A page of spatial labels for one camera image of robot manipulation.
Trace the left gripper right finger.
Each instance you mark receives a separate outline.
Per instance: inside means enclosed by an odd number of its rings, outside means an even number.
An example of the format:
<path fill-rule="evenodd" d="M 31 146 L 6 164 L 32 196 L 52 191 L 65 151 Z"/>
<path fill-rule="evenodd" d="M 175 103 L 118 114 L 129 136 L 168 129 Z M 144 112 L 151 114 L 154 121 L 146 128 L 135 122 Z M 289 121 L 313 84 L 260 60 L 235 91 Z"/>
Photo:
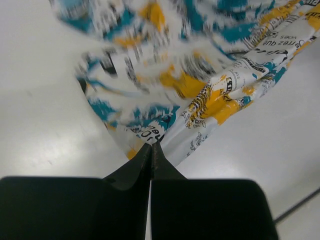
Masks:
<path fill-rule="evenodd" d="M 276 240 L 266 196 L 250 179 L 188 179 L 152 145 L 154 240 Z"/>

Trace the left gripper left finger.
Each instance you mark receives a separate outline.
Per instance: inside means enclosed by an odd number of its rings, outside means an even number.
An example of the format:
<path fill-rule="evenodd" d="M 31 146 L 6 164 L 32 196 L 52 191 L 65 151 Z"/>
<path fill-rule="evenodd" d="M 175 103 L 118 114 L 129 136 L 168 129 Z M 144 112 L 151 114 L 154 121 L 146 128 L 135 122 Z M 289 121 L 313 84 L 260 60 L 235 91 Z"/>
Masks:
<path fill-rule="evenodd" d="M 7 176 L 0 181 L 3 240 L 143 240 L 151 153 L 105 178 Z"/>

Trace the colourful printed shorts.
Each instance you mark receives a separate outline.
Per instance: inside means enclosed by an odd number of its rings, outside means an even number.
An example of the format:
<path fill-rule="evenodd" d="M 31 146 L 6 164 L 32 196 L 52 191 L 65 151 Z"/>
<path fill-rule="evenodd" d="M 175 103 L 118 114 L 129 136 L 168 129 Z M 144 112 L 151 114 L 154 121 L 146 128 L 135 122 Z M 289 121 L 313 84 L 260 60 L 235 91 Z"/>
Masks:
<path fill-rule="evenodd" d="M 317 0 L 52 0 L 69 27 L 107 46 L 75 78 L 132 159 L 160 142 L 178 165 L 264 96 L 320 35 Z"/>

